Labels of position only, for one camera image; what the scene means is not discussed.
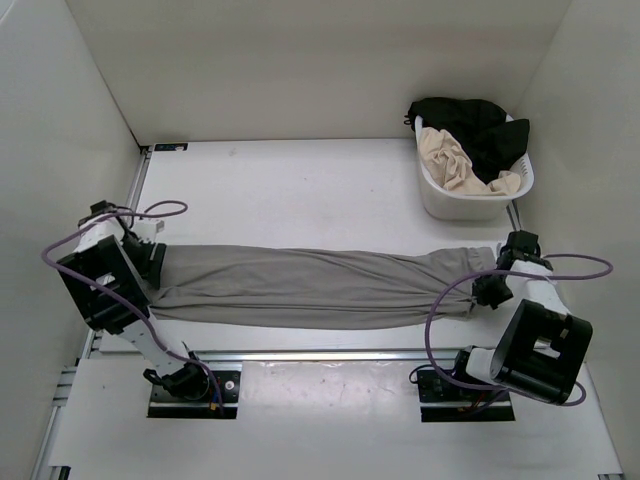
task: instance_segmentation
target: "gray cloth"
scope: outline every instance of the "gray cloth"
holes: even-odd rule
[[[424,322],[445,285],[494,267],[489,248],[452,248],[407,257],[370,252],[168,246],[160,319],[263,327],[359,330]],[[471,282],[451,292],[439,314],[471,306]]]

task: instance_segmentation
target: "beige cloth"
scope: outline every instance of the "beige cloth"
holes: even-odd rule
[[[512,195],[520,189],[522,179],[513,172],[502,171],[489,185],[476,177],[472,163],[460,143],[446,130],[425,128],[420,136],[420,158],[435,182],[445,190],[465,195]]]

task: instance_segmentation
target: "wall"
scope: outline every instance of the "wall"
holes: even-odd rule
[[[588,365],[632,479],[640,478],[639,24],[637,0],[574,0],[517,111],[532,120],[526,226],[548,252],[588,252],[616,267],[609,279],[563,288],[594,323]]]
[[[63,0],[0,4],[0,478],[27,478],[83,322],[40,251],[124,201],[137,145]]]
[[[426,95],[513,109],[570,0],[67,0],[142,144],[410,136]]]

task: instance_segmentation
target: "white plastic basket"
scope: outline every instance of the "white plastic basket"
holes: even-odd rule
[[[507,115],[507,121],[513,118]],[[420,145],[422,135],[422,117],[416,117],[416,145]],[[420,195],[424,208],[436,218],[442,220],[489,220],[497,217],[507,208],[511,200],[525,195],[533,186],[533,169],[529,154],[525,155],[513,164],[511,171],[517,173],[522,178],[520,190],[514,195],[501,197],[483,195],[462,195],[460,193],[448,192],[438,185],[429,170],[422,163],[420,151],[418,156],[418,180],[420,182]]]

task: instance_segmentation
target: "black cloth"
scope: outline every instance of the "black cloth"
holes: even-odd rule
[[[413,102],[407,121],[415,130],[416,116],[424,127],[447,130],[473,163],[473,172],[485,183],[509,170],[527,151],[529,120],[507,122],[507,113],[486,100],[433,97]]]

